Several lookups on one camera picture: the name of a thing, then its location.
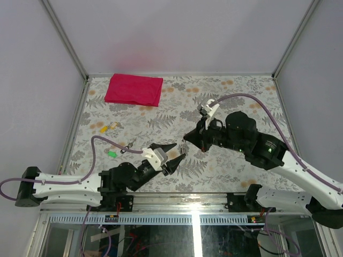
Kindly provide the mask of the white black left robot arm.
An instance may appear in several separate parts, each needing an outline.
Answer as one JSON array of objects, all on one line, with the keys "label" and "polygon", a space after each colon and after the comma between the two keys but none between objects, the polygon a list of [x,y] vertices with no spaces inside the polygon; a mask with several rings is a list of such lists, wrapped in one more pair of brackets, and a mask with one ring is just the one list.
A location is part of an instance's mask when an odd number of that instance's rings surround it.
[{"label": "white black left robot arm", "polygon": [[44,203],[85,204],[112,211],[117,197],[127,191],[137,191],[158,174],[172,175],[186,157],[181,154],[169,160],[167,152],[176,146],[151,144],[144,148],[141,165],[123,162],[117,167],[86,176],[62,176],[42,173],[37,167],[28,167],[22,175],[15,205],[36,207]]}]

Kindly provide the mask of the metal keyring with clips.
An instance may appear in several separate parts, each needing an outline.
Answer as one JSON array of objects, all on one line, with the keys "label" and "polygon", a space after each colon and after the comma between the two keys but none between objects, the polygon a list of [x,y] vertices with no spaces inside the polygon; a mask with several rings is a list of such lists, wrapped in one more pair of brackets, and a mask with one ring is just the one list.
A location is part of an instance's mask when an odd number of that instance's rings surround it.
[{"label": "metal keyring with clips", "polygon": [[187,147],[187,142],[185,140],[182,140],[181,145],[180,145],[180,154],[187,154],[188,147]]}]

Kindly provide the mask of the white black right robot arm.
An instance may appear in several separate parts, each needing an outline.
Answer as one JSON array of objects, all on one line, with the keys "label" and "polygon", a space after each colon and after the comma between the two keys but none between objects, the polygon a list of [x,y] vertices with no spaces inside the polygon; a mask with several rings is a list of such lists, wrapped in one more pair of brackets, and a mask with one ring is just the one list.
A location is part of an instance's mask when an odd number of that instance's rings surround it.
[{"label": "white black right robot arm", "polygon": [[183,139],[203,152],[211,146],[240,152],[252,166],[279,174],[302,189],[280,191],[251,184],[245,195],[228,200],[233,203],[229,211],[295,211],[328,228],[342,228],[342,184],[292,155],[291,148],[278,138],[259,132],[256,121],[245,113],[234,112],[224,122],[214,119],[209,125],[202,117]]}]

